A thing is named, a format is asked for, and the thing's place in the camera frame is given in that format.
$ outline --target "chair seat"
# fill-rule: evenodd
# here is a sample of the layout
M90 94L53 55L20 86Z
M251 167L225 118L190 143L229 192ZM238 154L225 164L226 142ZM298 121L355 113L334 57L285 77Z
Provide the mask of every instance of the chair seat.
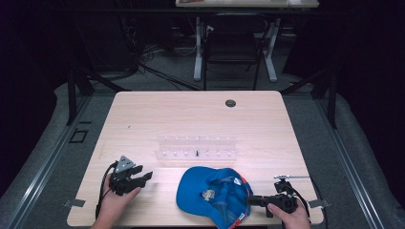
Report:
M209 63L257 62L255 37L251 33L211 32L208 41L205 56Z

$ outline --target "gray carpet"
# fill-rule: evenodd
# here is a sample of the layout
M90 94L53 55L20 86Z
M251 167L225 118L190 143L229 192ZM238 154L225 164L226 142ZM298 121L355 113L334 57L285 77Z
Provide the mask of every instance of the gray carpet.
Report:
M262 65L258 90L280 91L289 86L289 82L299 79L293 75L281 74L292 42L289 39L278 40L273 56L279 81L270 83L266 76L266 67ZM197 87L202 86L202 82L193 80L194 54L154 52L153 58L150 58L146 65L175 75ZM250 82L252 82L252 77L249 76L252 70L246 73L245 68L234 68L230 72L229 69L214 67L210 68L208 73L209 90L249 90ZM150 73L142 73L142 69L131 77L114 82L133 91L189 90L183 86L174 86L167 80ZM63 206L63 203L66 199L75 197L114 98L114 93L110 89L97 82L93 82L93 84L96 89L94 96L83 98L78 94L79 100L82 101L81 104L86 105L75 125L70 128L65 126L68 120L67 86L63 85L55 91L58 96L58 104L52 121L24 168L8 192L0 199L0 228L6 228L10 220L14 219L13 214L19 209L18 204L24 199L25 192L35 179L36 173L41 171L41 166L55 149L60 151L60 157L55 161L55 166L51 170L52 175L49 179L44 180L45 186L40 190L39 197L32 201L32 208L28 208L24 212L24 217L18 216L21 218L18 225L22 228L70 228L66 223L70 209ZM329 228L372 228L369 219L364 214L362 204L359 203L355 185L348 178L340 156L341 149L336 145L336 140L330 133L329 123L324 119L323 101L312 100L309 96L310 89L311 85L307 85L294 95L284 96L284 100L309 173L319 187L323 198L328 199L331 203L331 206L327 208L328 226ZM375 206L376 213L381 218L381 224L385 228L405 228L404 212L392 197L386 180L373 157L373 151L367 138L359 128L350 107L340 96L337 100L336 122L338 129L334 132L338 133L344 142L353 166L361 178L365 190L368 191L367 194ZM59 144L63 138L61 136L66 133L69 133L66 137L69 141L75 128L87 132L83 143ZM320 225L312 226L312 228L326 227L325 221Z

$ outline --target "table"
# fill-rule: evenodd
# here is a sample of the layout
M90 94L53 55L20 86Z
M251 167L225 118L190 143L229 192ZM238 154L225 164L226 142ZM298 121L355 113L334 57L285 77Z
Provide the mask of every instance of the table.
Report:
M203 0L195 2L182 3L181 0L176 0L176 6L182 8L317 8L319 3L317 0ZM274 70L274 65L271 60L271 55L274 49L274 44L277 38L280 26L280 19L276 19L271 23L268 37L267 50L264 51L267 74L270 82L277 82L277 75ZM201 48L202 27L200 17L196 20L196 64L194 68L194 80L201 80L201 72L203 67L203 57Z
M227 107L232 99L236 106ZM159 135L231 135L236 137L236 160L157 160ZM108 113L68 223L89 226L95 220L100 183L105 170L122 155L143 165L153 177L130 203L117 222L127 226L213 225L208 218L184 213L176 204L182 174L190 167L230 167L249 182L254 195L275 195L277 175L291 179L306 200L316 199L305 161L292 129L283 98L278 92L123 92ZM313 223L320 223L320 209L310 209ZM242 225L280 224L266 218L264 208L252 206Z

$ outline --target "white table leg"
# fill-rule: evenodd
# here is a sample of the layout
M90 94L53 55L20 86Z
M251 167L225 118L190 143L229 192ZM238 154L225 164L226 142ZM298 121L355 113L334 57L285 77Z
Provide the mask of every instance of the white table leg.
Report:
M194 80L200 81L202 79L203 69L203 56L202 56L202 35L201 35L200 17L196 19L196 64L194 66Z
M270 79L270 82L273 82L273 83L277 82L277 75L276 75L276 71L274 70L273 61L271 60L271 54L273 53L274 44L277 39L277 34L278 34L279 28L280 28L280 19L278 18L278 19L276 19L275 22L271 23L270 41L268 42L267 51L264 51L268 77Z

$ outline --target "hand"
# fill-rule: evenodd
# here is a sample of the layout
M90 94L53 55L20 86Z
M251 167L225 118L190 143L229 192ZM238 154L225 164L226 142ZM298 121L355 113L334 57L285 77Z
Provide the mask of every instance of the hand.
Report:
M270 211L274 216L278 217L286 226L286 229L310 229L309 219L307 211L301 202L301 200L296 199L297 209L295 212L289 214L274 204L269 204L267 206L268 211Z
M105 178L103 187L103 195L105 196L101 201L101 209L92 228L112 228L128 203L140 192L140 188L138 187L124 196L119 196L110 190L110 177L111 174Z

